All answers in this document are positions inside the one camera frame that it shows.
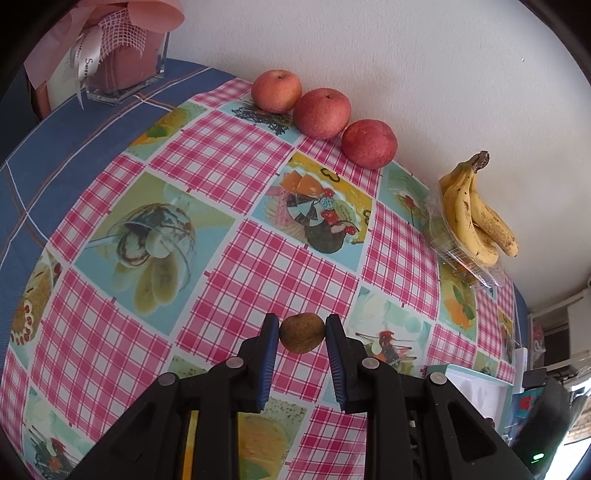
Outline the large red apple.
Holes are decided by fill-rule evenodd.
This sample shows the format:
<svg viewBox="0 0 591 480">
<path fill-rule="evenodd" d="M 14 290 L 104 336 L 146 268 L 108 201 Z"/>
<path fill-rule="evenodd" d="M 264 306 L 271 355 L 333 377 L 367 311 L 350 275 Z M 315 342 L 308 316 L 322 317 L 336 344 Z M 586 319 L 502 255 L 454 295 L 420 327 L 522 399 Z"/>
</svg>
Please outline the large red apple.
<svg viewBox="0 0 591 480">
<path fill-rule="evenodd" d="M 385 167 L 397 151 L 398 139 L 394 131 L 380 120 L 358 120 L 342 134 L 342 153 L 349 161 L 365 169 Z"/>
</svg>

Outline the small pale red apple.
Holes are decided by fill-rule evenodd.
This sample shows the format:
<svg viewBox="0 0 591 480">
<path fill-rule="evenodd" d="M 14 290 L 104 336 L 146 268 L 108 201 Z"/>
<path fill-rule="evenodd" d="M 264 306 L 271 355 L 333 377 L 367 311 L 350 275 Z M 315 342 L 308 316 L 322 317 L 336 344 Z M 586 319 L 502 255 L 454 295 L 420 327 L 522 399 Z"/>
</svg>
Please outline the small pale red apple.
<svg viewBox="0 0 591 480">
<path fill-rule="evenodd" d="M 294 109 L 303 94 L 303 85 L 296 74 L 287 70 L 263 72 L 252 83 L 252 100 L 259 109 L 283 114 Z"/>
</svg>

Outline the middle red apple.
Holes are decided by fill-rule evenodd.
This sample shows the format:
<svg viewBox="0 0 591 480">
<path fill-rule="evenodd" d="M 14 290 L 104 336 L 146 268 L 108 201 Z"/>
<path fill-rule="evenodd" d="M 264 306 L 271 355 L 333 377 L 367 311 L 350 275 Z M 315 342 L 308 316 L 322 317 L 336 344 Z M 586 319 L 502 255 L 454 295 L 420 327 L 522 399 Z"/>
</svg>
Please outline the middle red apple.
<svg viewBox="0 0 591 480">
<path fill-rule="evenodd" d="M 346 128 L 352 105 L 335 89 L 318 88 L 305 93 L 294 107 L 294 125 L 304 135 L 317 140 L 334 138 Z"/>
</svg>

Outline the teal toy box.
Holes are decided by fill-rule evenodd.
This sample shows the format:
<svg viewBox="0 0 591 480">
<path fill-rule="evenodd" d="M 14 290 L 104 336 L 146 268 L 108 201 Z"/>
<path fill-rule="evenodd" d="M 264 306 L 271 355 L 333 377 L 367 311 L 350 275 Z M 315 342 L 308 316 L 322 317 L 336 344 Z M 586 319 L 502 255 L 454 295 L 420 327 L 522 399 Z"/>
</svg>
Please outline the teal toy box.
<svg viewBox="0 0 591 480">
<path fill-rule="evenodd" d="M 513 396 L 511 413 L 513 423 L 521 423 L 527 419 L 530 410 L 543 391 L 543 387 L 531 388 Z"/>
</svg>

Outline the lower yellow banana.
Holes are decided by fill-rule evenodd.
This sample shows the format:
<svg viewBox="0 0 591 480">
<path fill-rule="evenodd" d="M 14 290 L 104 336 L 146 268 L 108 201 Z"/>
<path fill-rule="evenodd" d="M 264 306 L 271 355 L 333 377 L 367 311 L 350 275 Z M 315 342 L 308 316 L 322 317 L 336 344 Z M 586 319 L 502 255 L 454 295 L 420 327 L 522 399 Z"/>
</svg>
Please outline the lower yellow banana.
<svg viewBox="0 0 591 480">
<path fill-rule="evenodd" d="M 439 180 L 444 213 L 452 231 L 474 260 L 484 267 L 492 267 L 499 260 L 499 252 L 491 241 L 477 232 L 472 216 L 470 187 L 476 173 L 487 166 L 490 155 L 481 151 L 469 160 L 460 162 Z"/>
</svg>

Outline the yellow banana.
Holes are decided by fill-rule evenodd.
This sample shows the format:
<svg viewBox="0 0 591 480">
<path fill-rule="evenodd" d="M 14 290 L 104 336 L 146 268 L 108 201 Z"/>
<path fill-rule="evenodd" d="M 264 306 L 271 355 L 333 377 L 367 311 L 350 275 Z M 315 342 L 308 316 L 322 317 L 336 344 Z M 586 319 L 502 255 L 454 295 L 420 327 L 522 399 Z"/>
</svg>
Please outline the yellow banana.
<svg viewBox="0 0 591 480">
<path fill-rule="evenodd" d="M 477 172 L 484 169 L 489 161 L 490 155 L 486 151 L 480 152 L 472 161 L 474 171 L 470 186 L 472 218 L 507 256 L 514 258 L 519 253 L 519 246 L 512 230 L 499 214 L 484 202 L 477 190 Z"/>
<path fill-rule="evenodd" d="M 491 241 L 477 232 L 472 216 L 470 187 L 476 173 L 487 166 L 490 155 L 481 151 L 469 160 L 460 162 L 439 180 L 444 213 L 452 231 L 474 260 L 484 267 L 492 267 L 499 260 L 499 252 Z"/>
</svg>

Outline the white power strip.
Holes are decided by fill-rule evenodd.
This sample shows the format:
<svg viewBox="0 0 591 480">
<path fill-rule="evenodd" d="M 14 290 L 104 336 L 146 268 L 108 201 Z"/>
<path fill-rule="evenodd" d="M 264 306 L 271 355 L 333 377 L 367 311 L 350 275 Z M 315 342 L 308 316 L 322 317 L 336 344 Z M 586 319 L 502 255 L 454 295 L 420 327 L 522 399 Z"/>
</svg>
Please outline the white power strip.
<svg viewBox="0 0 591 480">
<path fill-rule="evenodd" d="M 523 377 L 528 369 L 528 349 L 526 347 L 519 347 L 514 350 L 514 366 L 513 393 L 520 394 L 524 391 Z"/>
</svg>

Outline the black power adapter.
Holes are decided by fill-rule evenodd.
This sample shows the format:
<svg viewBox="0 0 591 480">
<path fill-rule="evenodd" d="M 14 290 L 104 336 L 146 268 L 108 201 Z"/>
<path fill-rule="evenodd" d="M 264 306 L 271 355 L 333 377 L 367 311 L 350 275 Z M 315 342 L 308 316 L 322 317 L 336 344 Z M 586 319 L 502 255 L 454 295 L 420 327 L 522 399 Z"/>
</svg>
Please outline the black power adapter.
<svg viewBox="0 0 591 480">
<path fill-rule="evenodd" d="M 546 382 L 547 369 L 544 367 L 527 370 L 522 377 L 522 387 L 524 390 L 544 387 Z"/>
</svg>

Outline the fruit print checkered tablecloth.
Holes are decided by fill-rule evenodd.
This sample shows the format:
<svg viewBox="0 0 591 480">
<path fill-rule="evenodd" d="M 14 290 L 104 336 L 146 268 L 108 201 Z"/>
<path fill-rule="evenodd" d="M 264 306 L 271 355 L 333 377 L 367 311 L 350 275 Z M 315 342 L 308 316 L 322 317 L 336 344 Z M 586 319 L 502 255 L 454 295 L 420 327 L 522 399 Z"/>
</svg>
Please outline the fruit print checkered tablecloth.
<svg viewBox="0 0 591 480">
<path fill-rule="evenodd" d="M 63 479 L 165 371 L 238 351 L 267 313 L 338 314 L 406 375 L 510 382 L 515 294 L 486 293 L 425 238 L 428 187 L 256 109 L 231 78 L 169 110 L 82 192 L 10 326 L 1 424 L 36 479 Z"/>
</svg>

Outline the brown small round fruit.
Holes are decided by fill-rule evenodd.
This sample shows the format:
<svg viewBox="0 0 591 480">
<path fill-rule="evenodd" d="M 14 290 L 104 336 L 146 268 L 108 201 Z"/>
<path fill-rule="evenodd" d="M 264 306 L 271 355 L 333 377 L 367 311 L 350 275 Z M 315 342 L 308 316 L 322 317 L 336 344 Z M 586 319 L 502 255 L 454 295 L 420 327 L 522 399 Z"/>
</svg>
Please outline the brown small round fruit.
<svg viewBox="0 0 591 480">
<path fill-rule="evenodd" d="M 325 339 L 325 323 L 314 313 L 287 317 L 280 324 L 280 342 L 294 354 L 313 351 Z"/>
</svg>

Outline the clear plastic fruit container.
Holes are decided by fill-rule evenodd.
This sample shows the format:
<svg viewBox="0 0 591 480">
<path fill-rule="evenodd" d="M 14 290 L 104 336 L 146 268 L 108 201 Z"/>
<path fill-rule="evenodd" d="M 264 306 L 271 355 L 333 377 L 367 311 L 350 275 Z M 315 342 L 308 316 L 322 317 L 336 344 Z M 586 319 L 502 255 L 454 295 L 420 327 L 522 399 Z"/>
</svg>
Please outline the clear plastic fruit container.
<svg viewBox="0 0 591 480">
<path fill-rule="evenodd" d="M 485 267 L 456 237 L 445 218 L 443 196 L 438 184 L 431 188 L 425 208 L 428 221 L 424 234 L 438 257 L 451 267 L 456 276 L 470 285 L 484 289 L 500 288 L 505 284 L 500 262 L 492 267 Z"/>
</svg>

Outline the white shelf unit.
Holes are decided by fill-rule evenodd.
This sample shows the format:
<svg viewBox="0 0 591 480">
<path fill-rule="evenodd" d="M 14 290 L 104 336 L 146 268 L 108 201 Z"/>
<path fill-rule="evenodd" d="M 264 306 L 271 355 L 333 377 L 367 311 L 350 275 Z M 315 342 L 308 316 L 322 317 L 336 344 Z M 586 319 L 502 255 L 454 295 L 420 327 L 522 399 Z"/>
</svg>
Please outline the white shelf unit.
<svg viewBox="0 0 591 480">
<path fill-rule="evenodd" d="M 572 365 L 590 358 L 590 289 L 531 311 L 530 367 L 567 360 Z"/>
</svg>

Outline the blue tablecloth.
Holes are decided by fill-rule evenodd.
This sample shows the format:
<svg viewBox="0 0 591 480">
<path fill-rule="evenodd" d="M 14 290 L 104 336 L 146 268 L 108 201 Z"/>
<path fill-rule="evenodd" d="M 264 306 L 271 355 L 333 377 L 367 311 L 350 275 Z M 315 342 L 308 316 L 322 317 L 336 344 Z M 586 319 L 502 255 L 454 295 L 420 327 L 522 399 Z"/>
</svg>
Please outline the blue tablecloth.
<svg viewBox="0 0 591 480">
<path fill-rule="evenodd" d="M 1 167 L 1 347 L 37 261 L 82 192 L 133 140 L 172 108 L 231 74 L 169 60 L 163 78 L 118 105 L 70 98 L 37 125 Z"/>
</svg>

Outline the upper yellow banana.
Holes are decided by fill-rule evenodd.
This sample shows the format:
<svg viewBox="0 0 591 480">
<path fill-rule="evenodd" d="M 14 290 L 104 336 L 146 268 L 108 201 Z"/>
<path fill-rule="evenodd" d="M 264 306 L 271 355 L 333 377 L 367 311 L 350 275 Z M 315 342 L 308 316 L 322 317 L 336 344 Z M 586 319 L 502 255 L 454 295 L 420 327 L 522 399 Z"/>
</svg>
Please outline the upper yellow banana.
<svg viewBox="0 0 591 480">
<path fill-rule="evenodd" d="M 507 256 L 514 258 L 519 253 L 519 246 L 512 230 L 499 214 L 484 202 L 477 190 L 477 172 L 484 169 L 489 161 L 490 155 L 486 151 L 480 152 L 472 161 L 474 171 L 470 186 L 472 218 Z"/>
</svg>

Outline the white tray teal rim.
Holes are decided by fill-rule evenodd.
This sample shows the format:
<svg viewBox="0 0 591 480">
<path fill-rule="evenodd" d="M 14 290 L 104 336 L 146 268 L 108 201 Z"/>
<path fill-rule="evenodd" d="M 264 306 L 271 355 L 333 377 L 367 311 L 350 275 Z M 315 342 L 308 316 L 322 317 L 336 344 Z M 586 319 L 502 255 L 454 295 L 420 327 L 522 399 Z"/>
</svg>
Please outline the white tray teal rim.
<svg viewBox="0 0 591 480">
<path fill-rule="evenodd" d="M 445 374 L 483 417 L 493 419 L 496 431 L 504 434 L 513 394 L 511 383 L 454 364 L 427 366 L 427 374 L 435 372 Z"/>
</svg>

